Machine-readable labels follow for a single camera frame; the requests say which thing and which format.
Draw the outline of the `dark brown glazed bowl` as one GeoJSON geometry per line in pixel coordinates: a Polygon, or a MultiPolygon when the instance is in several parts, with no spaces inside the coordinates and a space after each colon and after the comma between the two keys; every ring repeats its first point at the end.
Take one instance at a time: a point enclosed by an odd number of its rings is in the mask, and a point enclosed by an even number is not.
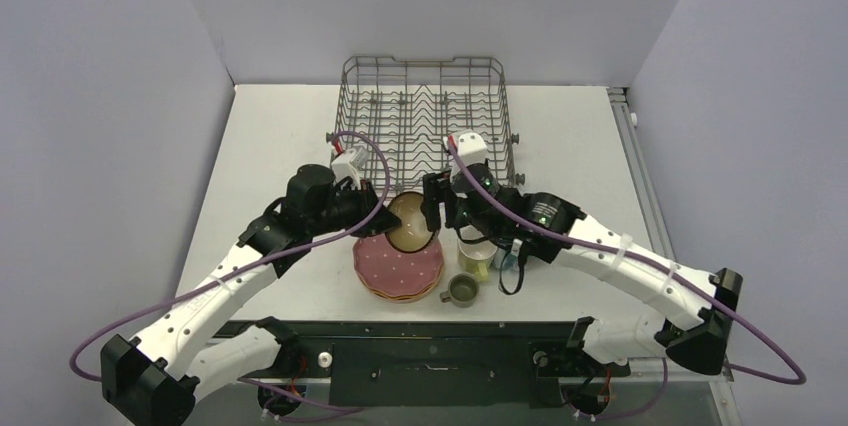
{"type": "Polygon", "coordinates": [[[416,191],[403,192],[389,203],[389,212],[400,221],[397,228],[386,234],[395,250],[412,254],[424,250],[433,241],[435,232],[428,229],[423,203],[423,194],[416,191]]]}

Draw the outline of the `grey wire dish rack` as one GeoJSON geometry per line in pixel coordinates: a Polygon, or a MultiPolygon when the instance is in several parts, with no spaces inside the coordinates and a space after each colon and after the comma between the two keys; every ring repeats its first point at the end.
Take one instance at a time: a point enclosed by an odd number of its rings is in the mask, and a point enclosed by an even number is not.
{"type": "Polygon", "coordinates": [[[419,189],[429,172],[449,168],[443,137],[473,130],[486,141],[489,166],[508,186],[524,184],[514,152],[519,136],[511,129],[504,68],[487,56],[451,59],[397,59],[354,55],[342,67],[334,132],[336,151],[361,145],[358,132],[385,155],[391,175],[369,158],[362,171],[378,191],[391,196],[419,189]]]}

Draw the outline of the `blue handled white mug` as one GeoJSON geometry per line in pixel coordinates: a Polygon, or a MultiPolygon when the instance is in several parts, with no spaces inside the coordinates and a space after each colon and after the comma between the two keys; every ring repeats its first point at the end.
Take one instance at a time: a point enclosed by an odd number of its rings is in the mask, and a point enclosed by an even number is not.
{"type": "Polygon", "coordinates": [[[498,249],[493,258],[492,267],[498,271],[517,273],[519,270],[519,250],[498,249]]]}

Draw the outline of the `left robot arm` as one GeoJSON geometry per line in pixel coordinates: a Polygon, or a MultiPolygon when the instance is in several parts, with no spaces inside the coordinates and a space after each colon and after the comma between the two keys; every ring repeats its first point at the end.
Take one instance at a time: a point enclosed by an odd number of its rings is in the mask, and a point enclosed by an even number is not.
{"type": "Polygon", "coordinates": [[[339,180],[323,165],[300,167],[285,195],[248,225],[204,283],[132,339],[116,335],[103,346],[104,399],[134,425],[181,425],[198,402],[245,375],[291,373],[298,348],[270,318],[216,345],[209,341],[320,236],[370,237],[400,225],[370,182],[339,180]]]}

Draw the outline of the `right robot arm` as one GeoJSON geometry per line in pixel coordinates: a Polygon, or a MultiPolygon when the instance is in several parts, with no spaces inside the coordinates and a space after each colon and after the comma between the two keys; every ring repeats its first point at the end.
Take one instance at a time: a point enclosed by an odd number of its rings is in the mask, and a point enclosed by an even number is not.
{"type": "Polygon", "coordinates": [[[634,317],[592,320],[563,348],[572,370],[588,373],[599,364],[666,357],[695,373],[722,372],[733,324],[730,314],[743,285],[739,273],[679,265],[615,233],[563,198],[521,193],[498,184],[481,164],[472,169],[498,203],[492,205],[460,174],[429,173],[422,180],[421,207],[429,229],[472,226],[505,253],[516,254],[520,272],[531,258],[552,263],[565,253],[565,266],[651,309],[634,317]]]}

